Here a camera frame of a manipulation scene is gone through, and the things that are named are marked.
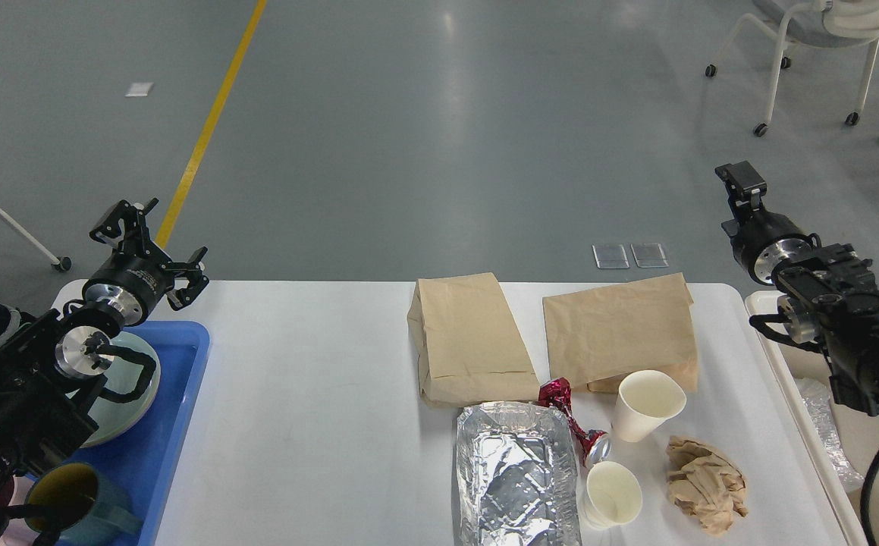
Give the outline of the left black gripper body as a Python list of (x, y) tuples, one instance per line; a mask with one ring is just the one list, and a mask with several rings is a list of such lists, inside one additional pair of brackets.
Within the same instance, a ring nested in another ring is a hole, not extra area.
[(172, 287), (174, 278), (157, 262), (112, 255), (89, 277), (82, 295), (86, 303), (100, 303), (117, 312), (121, 325), (134, 326), (149, 317)]

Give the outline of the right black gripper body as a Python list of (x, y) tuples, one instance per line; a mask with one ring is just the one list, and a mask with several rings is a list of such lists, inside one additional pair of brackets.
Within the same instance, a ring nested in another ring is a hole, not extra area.
[(752, 213), (730, 221), (733, 258), (758, 284), (773, 284), (777, 266), (816, 248), (785, 215)]

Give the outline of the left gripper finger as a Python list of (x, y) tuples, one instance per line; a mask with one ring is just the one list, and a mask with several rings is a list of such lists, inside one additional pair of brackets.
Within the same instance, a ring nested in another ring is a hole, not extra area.
[(97, 221), (97, 225), (90, 229), (89, 238), (100, 244), (112, 246), (113, 253), (123, 253), (156, 262), (169, 262), (169, 255), (152, 241), (146, 224), (146, 215), (158, 203), (158, 199), (151, 199), (145, 205), (130, 203), (124, 199), (117, 202)]
[[(187, 262), (166, 262), (166, 274), (171, 280), (166, 297), (173, 311), (190, 306), (208, 286), (209, 278), (201, 262), (207, 252), (207, 246), (200, 246)], [(176, 289), (175, 282), (180, 278), (186, 280), (186, 286)]]

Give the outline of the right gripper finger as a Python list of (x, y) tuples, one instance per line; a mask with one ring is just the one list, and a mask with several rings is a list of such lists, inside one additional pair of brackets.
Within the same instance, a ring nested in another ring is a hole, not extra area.
[(715, 174), (726, 187), (728, 207), (733, 214), (733, 220), (724, 221), (721, 228), (727, 237), (735, 237), (762, 209), (761, 198), (768, 192), (768, 184), (748, 160), (717, 166)]

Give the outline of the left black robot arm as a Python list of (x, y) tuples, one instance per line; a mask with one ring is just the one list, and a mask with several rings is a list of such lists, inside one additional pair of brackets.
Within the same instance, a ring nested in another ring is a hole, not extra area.
[(161, 300), (179, 310), (209, 284), (201, 246), (186, 262), (152, 242), (146, 204), (117, 202), (90, 231), (112, 253), (89, 277), (79, 300), (51, 310), (10, 333), (0, 345), (0, 538), (12, 519), (36, 526), (37, 545), (53, 545), (83, 521), (102, 498), (27, 501), (12, 505), (17, 475), (44, 479), (80, 449), (97, 429), (97, 400), (126, 404), (149, 390), (157, 362), (113, 339), (143, 324)]

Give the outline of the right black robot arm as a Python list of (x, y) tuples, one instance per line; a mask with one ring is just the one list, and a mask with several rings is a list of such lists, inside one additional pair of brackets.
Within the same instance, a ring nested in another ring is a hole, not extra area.
[[(755, 283), (780, 291), (775, 314), (752, 315), (750, 324), (773, 342), (820, 353), (830, 369), (838, 404), (879, 416), (879, 287), (871, 259), (849, 244), (824, 245), (785, 215), (769, 212), (768, 185), (750, 162), (721, 165), (715, 174), (727, 191), (733, 218), (723, 222), (733, 258)], [(871, 491), (879, 449), (861, 493), (861, 525), (875, 544)]]

